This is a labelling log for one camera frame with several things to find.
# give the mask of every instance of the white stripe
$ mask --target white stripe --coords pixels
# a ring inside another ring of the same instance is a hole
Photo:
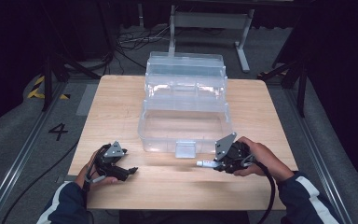
[[[49,224],[51,223],[50,220],[48,220],[48,216],[53,213],[58,205],[60,204],[60,193],[61,190],[63,189],[63,187],[65,187],[65,185],[71,183],[70,181],[66,181],[65,183],[63,183],[62,185],[60,185],[60,187],[56,190],[51,206],[40,216],[39,220],[37,220],[36,224]]]
[[[336,219],[330,214],[330,211],[327,209],[324,204],[319,201],[318,195],[319,190],[317,190],[310,181],[304,177],[300,176],[296,179],[298,183],[300,183],[308,192],[310,195],[310,203],[315,208],[316,213],[318,214],[319,218],[322,220],[323,223],[332,223],[332,224],[338,224]]]

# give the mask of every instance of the metal rail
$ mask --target metal rail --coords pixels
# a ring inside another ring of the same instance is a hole
[[[324,185],[324,189],[327,193],[327,197],[335,207],[339,217],[345,224],[352,224],[351,217],[348,213],[347,208],[342,202],[341,196],[337,190],[336,182],[334,181],[333,177],[330,175],[330,172],[327,169],[326,164],[324,163],[324,158],[315,143],[315,140],[310,132],[310,128],[307,124],[307,121],[299,115],[297,108],[296,108],[296,96],[292,90],[284,90],[286,97],[290,102],[290,106],[293,109],[295,114],[296,120],[301,127],[301,130],[307,140],[308,146],[310,150],[308,150],[310,154],[310,158],[316,168],[316,172],[318,173],[319,177],[321,178],[322,184]]]
[[[65,87],[66,87],[66,83],[59,82],[56,84],[55,92],[53,94],[53,101],[51,102],[51,105],[48,107],[47,111],[41,112],[27,140],[22,146],[19,155],[17,156],[16,160],[14,160],[10,169],[7,171],[4,181],[0,186],[0,211],[3,205],[5,204],[5,201],[7,200],[7,197],[9,196],[10,192],[13,190],[13,187],[16,184],[17,179],[19,178],[22,169],[25,166],[25,163],[28,161],[31,153],[33,152],[34,144],[37,138],[39,137],[42,127],[44,126],[46,120],[48,119],[48,115],[52,111],[57,101],[60,99],[60,96],[63,93]]]

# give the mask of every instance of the dark background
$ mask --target dark background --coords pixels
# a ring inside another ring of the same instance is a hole
[[[46,31],[54,50],[77,61],[100,58],[107,52],[107,43],[101,41],[103,27],[95,16],[95,2],[40,3],[0,1],[0,117],[21,104],[25,86],[41,71],[45,51],[41,34],[34,28],[36,24]],[[288,63],[307,56],[309,78],[358,171],[358,1],[316,1],[314,5],[317,9],[306,13],[300,21],[296,13],[258,10],[253,26],[295,26],[277,62]],[[40,15],[40,21],[30,20],[24,6]],[[120,24],[139,25],[135,4],[112,6],[109,10],[113,17],[105,20],[110,20],[115,29]],[[169,10],[167,6],[145,7],[145,27],[167,22]],[[160,16],[148,17],[148,13]],[[282,19],[269,20],[270,13],[281,13]]]

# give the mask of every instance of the cable on floor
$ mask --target cable on floor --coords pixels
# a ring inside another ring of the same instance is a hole
[[[66,156],[69,155],[69,153],[77,146],[77,143],[79,142],[79,140],[77,140],[74,145],[69,148],[69,150],[67,150],[65,152],[65,154],[58,160],[56,161],[50,168],[48,168],[42,175],[40,175],[37,179],[35,179],[31,184],[28,185],[27,188],[25,188],[25,190],[17,197],[17,199],[14,201],[14,203],[9,207],[9,209],[7,210],[4,219],[2,220],[2,224],[5,224],[8,216],[10,215],[11,210],[13,210],[14,206],[16,206],[16,204],[19,202],[19,200],[21,199],[21,197],[28,191],[28,189],[30,189],[39,179],[41,179],[45,174],[47,174],[49,171],[51,171],[56,165],[58,165],[63,159],[65,159]]]

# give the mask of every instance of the metal stand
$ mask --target metal stand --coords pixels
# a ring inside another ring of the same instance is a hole
[[[298,93],[297,93],[297,109],[302,118],[305,118],[304,115],[304,100],[305,100],[305,89],[307,84],[307,68],[304,61],[294,61],[287,64],[284,64],[280,67],[275,68],[274,70],[268,73],[260,73],[257,76],[257,79],[266,81],[272,77],[275,77],[282,72],[286,71],[287,73],[284,76],[281,85],[284,89],[291,89],[298,81]]]
[[[249,10],[247,14],[221,14],[221,13],[196,13],[196,12],[176,12],[175,6],[171,7],[170,17],[170,46],[169,55],[175,53],[175,27],[199,27],[199,28],[224,28],[224,29],[242,29],[241,40],[235,42],[235,48],[238,58],[241,62],[242,71],[250,71],[246,60],[243,46],[249,28],[252,23],[255,11]]]
[[[39,3],[33,2],[30,4],[29,2],[22,0],[19,2],[20,7],[29,17],[29,20],[32,21],[32,25],[36,32],[39,34],[42,50],[44,54],[44,69],[43,75],[45,77],[45,104],[43,106],[42,111],[47,111],[49,105],[52,102],[52,73],[55,75],[58,81],[66,82],[69,79],[69,73],[65,68],[65,64],[69,64],[70,66],[74,67],[75,70],[91,77],[93,79],[100,79],[101,76],[91,72],[86,67],[80,65],[79,63],[75,62],[74,60],[70,59],[70,57],[65,57],[59,53],[57,53],[56,46],[53,44],[49,36],[56,35],[54,32],[50,32],[52,28],[50,26],[54,26],[49,19],[49,15],[44,10],[39,10],[39,8],[44,8],[43,5],[39,5]],[[99,7],[99,13],[102,16],[101,6]],[[106,36],[108,36],[106,27],[103,23],[103,31]],[[108,46],[111,49],[111,44],[109,39],[106,38],[108,41]]]

